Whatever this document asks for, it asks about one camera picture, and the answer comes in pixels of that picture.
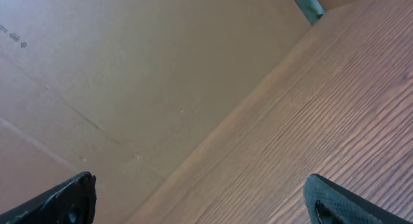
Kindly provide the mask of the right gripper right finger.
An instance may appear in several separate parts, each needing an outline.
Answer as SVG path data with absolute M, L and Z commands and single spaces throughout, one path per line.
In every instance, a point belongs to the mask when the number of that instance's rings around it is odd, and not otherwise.
M 412 224 L 319 174 L 306 178 L 303 197 L 312 224 Z

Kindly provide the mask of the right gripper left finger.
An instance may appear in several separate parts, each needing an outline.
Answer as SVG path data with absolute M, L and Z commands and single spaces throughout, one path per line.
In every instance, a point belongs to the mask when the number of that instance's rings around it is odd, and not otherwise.
M 96 177 L 84 171 L 1 214 L 1 224 L 92 224 L 96 201 Z

